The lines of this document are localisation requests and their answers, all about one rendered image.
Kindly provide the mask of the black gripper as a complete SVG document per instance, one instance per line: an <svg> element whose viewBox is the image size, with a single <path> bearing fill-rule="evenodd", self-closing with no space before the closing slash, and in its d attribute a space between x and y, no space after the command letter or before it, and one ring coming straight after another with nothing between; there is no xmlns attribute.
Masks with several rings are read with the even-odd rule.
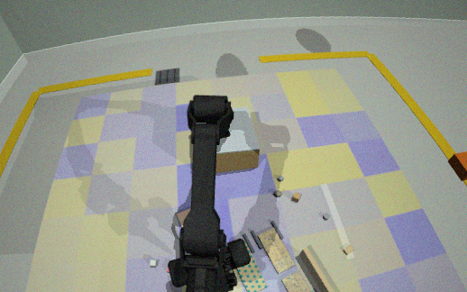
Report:
<svg viewBox="0 0 467 292"><path fill-rule="evenodd" d="M249 264L251 257L245 247L245 241L242 239L230 241L225 249L225 269L229 271L241 268ZM187 284L188 267L180 266L180 259L174 259L168 263L171 281L175 287L183 287Z"/></svg>

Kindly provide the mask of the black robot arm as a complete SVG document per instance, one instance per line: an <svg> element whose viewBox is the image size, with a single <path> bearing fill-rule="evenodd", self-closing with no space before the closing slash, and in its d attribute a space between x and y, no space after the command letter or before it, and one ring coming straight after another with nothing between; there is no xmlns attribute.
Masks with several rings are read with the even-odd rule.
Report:
<svg viewBox="0 0 467 292"><path fill-rule="evenodd" d="M228 292L238 282L223 262L226 235L215 211L215 167L216 146L220 138L231 135L234 111L227 96L193 99L188 106L193 144L191 208L179 231L180 266L188 267L186 292Z"/></svg>

